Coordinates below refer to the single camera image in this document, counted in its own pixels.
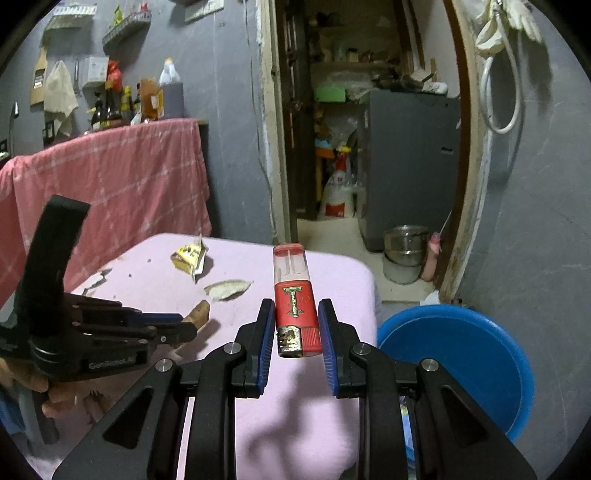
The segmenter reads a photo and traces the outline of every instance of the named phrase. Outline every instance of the table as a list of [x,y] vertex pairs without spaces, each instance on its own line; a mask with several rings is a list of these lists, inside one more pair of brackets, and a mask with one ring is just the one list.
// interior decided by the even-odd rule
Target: table
[[[204,275],[195,285],[170,262],[170,255],[192,240],[171,233],[148,238],[109,264],[113,270],[107,282],[93,295],[144,312],[184,316],[200,300],[208,299],[203,287],[236,278],[253,281],[237,299],[208,299],[211,320],[196,340],[182,348],[183,361],[204,358],[233,341],[240,325],[256,320],[261,300],[274,296],[271,246],[205,238],[209,251]],[[338,255],[308,252],[307,259],[316,302],[332,299],[339,320],[354,325],[361,341],[375,345],[375,286],[370,270],[353,258]],[[81,293],[87,283],[74,293]],[[138,376],[118,375],[117,380],[127,388]],[[105,380],[115,382],[115,377]],[[64,432],[60,443],[72,446],[54,447],[54,455],[63,458],[81,438],[79,425],[72,426],[74,418],[80,422],[77,416],[74,412],[59,422]],[[358,401],[330,395],[322,356],[284,359],[277,355],[275,345],[265,394],[258,400],[236,400],[239,480],[336,480],[354,463],[357,439]]]

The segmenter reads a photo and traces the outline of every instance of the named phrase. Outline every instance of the paper scrap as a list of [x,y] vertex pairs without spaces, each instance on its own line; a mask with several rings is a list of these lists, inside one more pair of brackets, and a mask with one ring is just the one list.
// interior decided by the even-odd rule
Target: paper scrap
[[212,300],[226,300],[238,293],[244,293],[252,282],[246,280],[224,280],[205,287],[205,292]]
[[88,292],[90,290],[93,290],[94,288],[98,288],[100,287],[103,283],[106,283],[107,279],[106,276],[111,273],[113,269],[112,268],[105,268],[104,270],[100,270],[99,272],[95,273],[93,276],[91,276],[89,278],[89,280],[94,280],[96,279],[96,276],[99,275],[100,278],[98,278],[98,280],[94,281],[92,283],[92,285],[90,285],[90,287],[85,287],[84,291],[82,292],[82,296],[86,297],[88,295]]

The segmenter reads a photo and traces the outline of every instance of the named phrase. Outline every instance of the green box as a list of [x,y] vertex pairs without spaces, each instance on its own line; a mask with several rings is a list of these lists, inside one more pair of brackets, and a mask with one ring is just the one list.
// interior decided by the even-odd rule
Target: green box
[[314,100],[321,103],[345,103],[347,95],[342,87],[316,87]]

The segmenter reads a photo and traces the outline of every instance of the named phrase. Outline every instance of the doorway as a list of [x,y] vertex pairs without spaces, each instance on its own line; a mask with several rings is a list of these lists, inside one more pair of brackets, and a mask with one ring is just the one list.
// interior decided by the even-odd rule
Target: doorway
[[[424,300],[447,268],[469,151],[444,2],[275,6],[292,239],[362,261],[385,301]],[[384,275],[384,232],[405,224],[441,233],[428,281]]]

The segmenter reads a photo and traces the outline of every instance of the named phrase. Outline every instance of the blue bucket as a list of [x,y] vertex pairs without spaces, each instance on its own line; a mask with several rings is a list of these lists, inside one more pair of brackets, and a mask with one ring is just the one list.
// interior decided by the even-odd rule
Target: blue bucket
[[439,361],[512,442],[525,427],[534,399],[530,364],[509,333],[484,315],[453,305],[404,310],[378,329],[378,347],[396,360]]

